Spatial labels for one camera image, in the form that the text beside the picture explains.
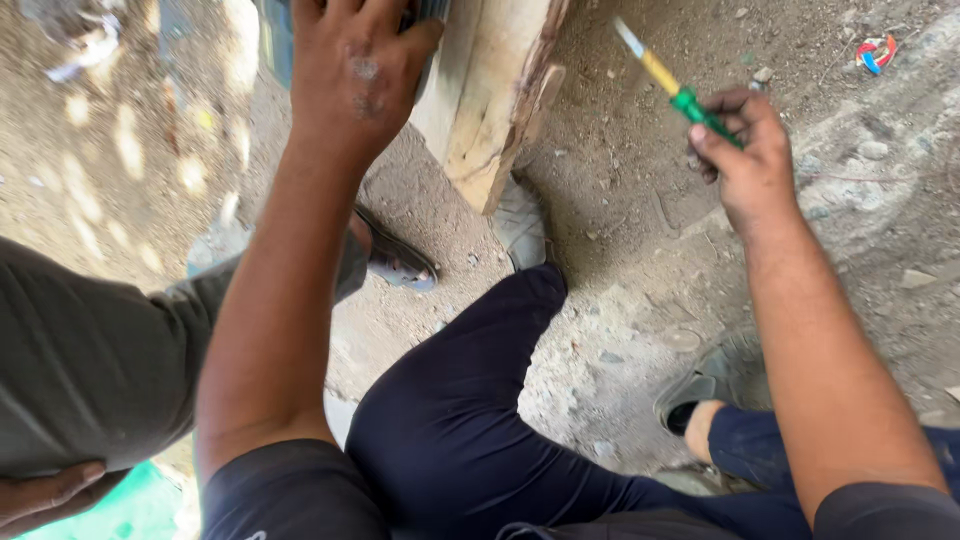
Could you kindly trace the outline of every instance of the litter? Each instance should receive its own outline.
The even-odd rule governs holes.
[[[120,21],[112,13],[95,18],[103,24],[103,32],[92,32],[83,37],[82,52],[73,61],[46,70],[54,83],[65,83],[80,73],[81,69],[97,65],[113,54],[120,45]]]
[[[856,50],[856,64],[866,65],[867,69],[879,75],[884,65],[890,63],[897,54],[897,42],[893,36],[871,37]]]

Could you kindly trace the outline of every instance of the dirt ground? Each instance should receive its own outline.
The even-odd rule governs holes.
[[[55,85],[43,69],[63,51],[0,3],[0,233],[153,290],[182,279],[224,207],[226,221],[255,222],[291,112],[255,70],[249,2],[127,4],[120,53]],[[572,0],[556,51],[569,75],[519,160],[550,204],[572,286],[534,355],[524,418],[618,471],[685,462],[653,400],[698,345],[753,324],[717,187],[688,168],[685,121],[614,37],[614,14],[702,93],[774,70],[802,206],[855,309],[921,417],[960,415],[945,391],[960,385],[960,6]],[[901,45],[889,68],[851,63],[885,31]],[[371,277],[337,307],[328,382],[346,401],[510,272],[409,127],[359,200],[440,264],[441,284],[420,295]],[[908,270],[935,281],[904,286]]]

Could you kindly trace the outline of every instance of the navy blue pants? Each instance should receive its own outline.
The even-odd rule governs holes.
[[[773,413],[723,408],[709,435],[721,470],[770,489],[706,498],[607,471],[520,420],[516,399],[530,355],[565,297],[552,265],[505,279],[398,361],[360,403],[347,453],[395,538],[492,540],[513,522],[559,526],[663,508],[745,540],[811,538]],[[927,434],[956,496],[960,431]]]

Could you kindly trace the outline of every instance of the person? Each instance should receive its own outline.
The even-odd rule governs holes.
[[[418,292],[433,264],[357,207],[336,298],[368,270]],[[75,274],[0,238],[0,538],[82,512],[194,427],[197,381],[239,258],[165,293]]]
[[[398,35],[405,4],[293,2],[293,130],[198,388],[203,538],[955,537],[957,432],[924,434],[878,360],[802,217],[778,115],[748,90],[705,103],[745,150],[704,126],[689,135],[723,174],[759,341],[721,342],[657,413],[696,455],[768,490],[688,497],[523,423],[517,394],[567,287],[539,196],[510,180],[492,221],[517,272],[389,369],[337,448],[321,387],[339,231],[442,32]],[[736,407],[760,373],[776,414]]]

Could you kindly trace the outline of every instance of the hand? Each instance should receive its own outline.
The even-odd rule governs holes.
[[[439,20],[398,34],[409,0],[294,0],[291,139],[366,170],[410,117]]]
[[[0,479],[0,540],[86,512],[116,487],[128,471],[108,475],[104,472],[103,463],[91,461],[51,477]]]
[[[760,92],[740,88],[703,102],[727,129],[745,143],[739,150],[702,124],[690,128],[690,145],[706,162],[701,172],[708,184],[723,175],[720,198],[736,231],[749,240],[784,220],[803,219],[793,184],[790,139],[777,111]]]

